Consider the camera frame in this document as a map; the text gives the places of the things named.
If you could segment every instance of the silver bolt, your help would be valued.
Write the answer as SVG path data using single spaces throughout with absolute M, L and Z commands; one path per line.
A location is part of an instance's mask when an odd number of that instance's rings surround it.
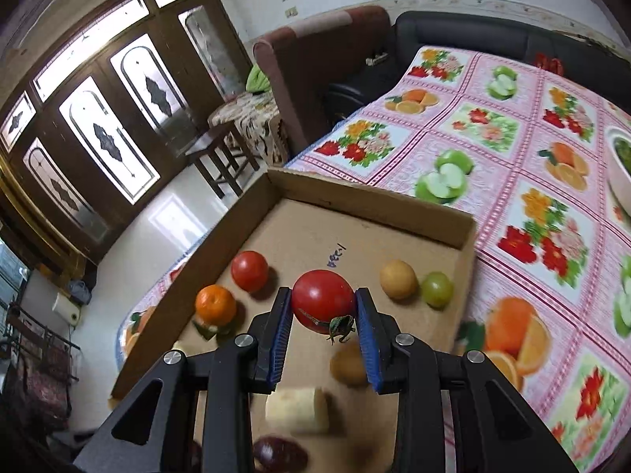
M 394 340 L 402 347 L 408 347 L 414 343 L 414 336 L 403 332 L 401 334 L 397 334 Z
M 170 350 L 164 354 L 164 362 L 168 365 L 176 365 L 182 360 L 182 352 L 178 350 Z
M 467 359 L 472 363 L 481 363 L 484 361 L 484 354 L 479 350 L 469 350 L 469 352 L 467 352 Z
M 239 334 L 235 338 L 235 345 L 237 347 L 249 347 L 252 343 L 254 343 L 254 338 L 249 334 Z

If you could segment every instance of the banana piece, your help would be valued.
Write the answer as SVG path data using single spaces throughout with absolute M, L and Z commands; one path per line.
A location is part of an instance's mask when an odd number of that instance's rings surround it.
M 326 397 L 320 388 L 279 390 L 267 397 L 265 420 L 270 428 L 292 434 L 329 430 Z

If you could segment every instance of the white floor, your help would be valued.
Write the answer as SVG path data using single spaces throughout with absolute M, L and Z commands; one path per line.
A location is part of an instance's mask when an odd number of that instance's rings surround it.
M 256 176 L 248 166 L 241 186 Z M 194 166 L 169 183 L 125 230 L 99 265 L 97 286 L 72 341 L 83 357 L 71 390 L 74 430 L 96 428 L 109 415 L 108 398 L 118 369 L 116 332 L 131 307 L 237 200 L 227 184 L 219 199 Z

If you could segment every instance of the stool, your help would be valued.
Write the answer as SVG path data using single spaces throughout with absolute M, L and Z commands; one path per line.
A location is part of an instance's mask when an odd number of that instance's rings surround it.
M 239 145 L 239 149 L 235 153 L 230 150 L 224 141 L 224 139 L 230 134 L 232 134 L 232 137 Z M 217 156 L 217 148 L 221 149 L 226 159 L 228 159 L 228 165 L 224 165 L 221 158 Z M 220 176 L 217 179 L 213 178 L 212 174 L 208 172 L 208 169 L 206 169 L 201 161 L 201 158 L 206 155 L 208 155 L 208 158 L 211 159 L 219 171 Z M 245 157 L 245 161 L 239 165 L 237 158 L 243 157 Z M 244 138 L 241 136 L 232 121 L 210 128 L 190 147 L 190 149 L 186 152 L 186 158 L 187 164 L 193 164 L 197 167 L 200 174 L 204 177 L 204 180 L 206 180 L 206 183 L 210 185 L 219 199 L 225 195 L 219 186 L 221 183 L 228 183 L 237 196 L 243 194 L 243 190 L 237 183 L 237 178 L 239 177 L 239 174 L 243 172 L 248 163 L 255 171 L 259 170 L 259 164 L 256 161 L 254 154 L 252 154 L 252 151 L 250 151 L 250 148 L 248 148 Z M 230 172 L 230 168 L 234 169 L 234 174 Z

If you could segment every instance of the patterned cloth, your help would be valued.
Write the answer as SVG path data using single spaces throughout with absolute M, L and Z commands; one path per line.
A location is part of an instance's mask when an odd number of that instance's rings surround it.
M 425 47 L 389 94 L 288 164 L 474 215 L 478 263 L 456 352 L 484 349 L 580 471 L 631 427 L 631 329 L 614 311 L 631 277 L 631 218 L 607 181 L 610 127 L 631 137 L 629 115 L 569 80 Z M 130 315 L 160 301 L 203 240 Z
M 226 103 L 208 118 L 210 126 L 234 121 L 239 133 L 254 153 L 258 153 L 268 165 L 284 165 L 289 158 L 287 138 L 282 126 L 270 129 L 270 121 L 278 115 L 278 107 L 271 91 L 254 96 L 243 93 L 234 101 Z M 226 144 L 238 147 L 231 135 Z

